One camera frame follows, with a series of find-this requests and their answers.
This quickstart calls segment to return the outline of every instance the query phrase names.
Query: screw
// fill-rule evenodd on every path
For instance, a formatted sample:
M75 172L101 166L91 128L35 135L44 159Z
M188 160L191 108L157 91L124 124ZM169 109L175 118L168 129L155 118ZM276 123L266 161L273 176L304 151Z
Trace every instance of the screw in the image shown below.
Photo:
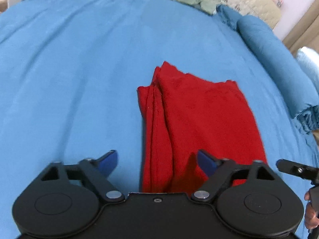
M109 199L118 199L122 196L122 193L119 192L119 191L109 191L106 193L106 196L109 198Z
M210 194L207 191L195 191L194 196L198 199L207 199Z
M154 202L155 202L155 203L161 203L162 201L163 201L163 200L160 199L160 198L155 198L155 199L154 199Z

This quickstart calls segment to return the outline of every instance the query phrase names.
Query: red garment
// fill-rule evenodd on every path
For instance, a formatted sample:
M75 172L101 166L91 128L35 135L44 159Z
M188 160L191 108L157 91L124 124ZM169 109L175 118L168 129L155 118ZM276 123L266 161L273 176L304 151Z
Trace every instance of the red garment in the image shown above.
M146 122L143 192L193 193L207 179L196 152L239 164L266 162L253 114L236 82L212 83L164 62L138 88Z

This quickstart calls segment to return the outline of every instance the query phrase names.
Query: bed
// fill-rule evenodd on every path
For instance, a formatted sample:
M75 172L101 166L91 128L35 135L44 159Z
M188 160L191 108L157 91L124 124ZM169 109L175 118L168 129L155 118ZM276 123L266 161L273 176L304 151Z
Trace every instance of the bed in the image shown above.
M109 180L139 191L143 122L136 89L168 61L213 82L235 80L268 163L319 167L277 86L240 35L171 0L24 0L0 16L0 237L19 235L15 198L51 161L75 164L117 149ZM280 173L303 200L310 182ZM307 237L301 222L297 235Z

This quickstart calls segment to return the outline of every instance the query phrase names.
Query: beige curtain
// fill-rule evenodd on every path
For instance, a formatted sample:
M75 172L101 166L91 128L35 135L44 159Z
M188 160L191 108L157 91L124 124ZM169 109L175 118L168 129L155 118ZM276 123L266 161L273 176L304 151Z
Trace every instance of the beige curtain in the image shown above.
M319 53L319 0L313 2L283 43L293 55L304 46Z

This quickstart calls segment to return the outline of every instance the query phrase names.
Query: fabric fold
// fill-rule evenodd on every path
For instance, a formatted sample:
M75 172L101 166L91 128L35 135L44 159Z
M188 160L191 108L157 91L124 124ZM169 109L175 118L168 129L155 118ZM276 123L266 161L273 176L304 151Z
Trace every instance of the fabric fold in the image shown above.
M194 192L207 179L196 152L239 164L266 161L253 114L236 82L212 83L164 62L138 88L146 124L143 192Z

